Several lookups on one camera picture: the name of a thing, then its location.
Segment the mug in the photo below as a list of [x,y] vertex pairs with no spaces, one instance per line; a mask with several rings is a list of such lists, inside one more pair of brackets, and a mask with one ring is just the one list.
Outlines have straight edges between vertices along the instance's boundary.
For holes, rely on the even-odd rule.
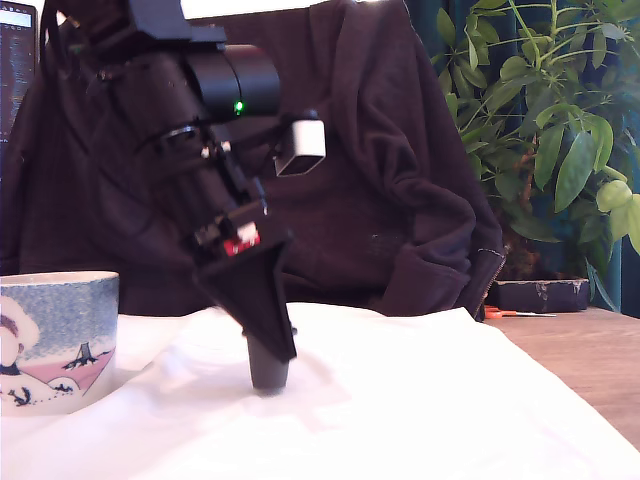
[[113,391],[118,284],[114,272],[0,277],[2,415],[72,413]]

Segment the screen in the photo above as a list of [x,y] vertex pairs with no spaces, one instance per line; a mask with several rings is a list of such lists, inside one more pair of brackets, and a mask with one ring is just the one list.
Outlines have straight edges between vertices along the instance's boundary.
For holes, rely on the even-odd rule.
[[0,141],[11,128],[36,69],[36,9],[0,1]]

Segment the black cylinder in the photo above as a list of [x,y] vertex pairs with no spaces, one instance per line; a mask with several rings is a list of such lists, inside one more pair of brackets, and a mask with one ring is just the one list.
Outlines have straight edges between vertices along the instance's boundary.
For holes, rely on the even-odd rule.
[[231,45],[222,53],[189,54],[187,61],[214,122],[225,123],[245,115],[278,113],[278,72],[259,48]]

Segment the printed illustration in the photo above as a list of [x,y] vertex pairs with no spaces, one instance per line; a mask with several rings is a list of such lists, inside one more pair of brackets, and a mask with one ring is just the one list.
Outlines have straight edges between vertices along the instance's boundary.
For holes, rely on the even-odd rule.
[[17,407],[49,402],[68,395],[84,395],[111,360],[114,349],[94,356],[90,342],[71,348],[49,347],[29,357],[42,335],[38,325],[12,298],[0,296],[0,398]]

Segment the blue speckled pattern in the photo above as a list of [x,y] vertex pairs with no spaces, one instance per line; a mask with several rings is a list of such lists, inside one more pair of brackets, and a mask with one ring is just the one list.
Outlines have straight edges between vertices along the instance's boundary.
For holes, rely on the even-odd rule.
[[40,340],[22,359],[57,356],[96,338],[115,346],[118,281],[2,286],[2,296],[18,302],[40,328]]

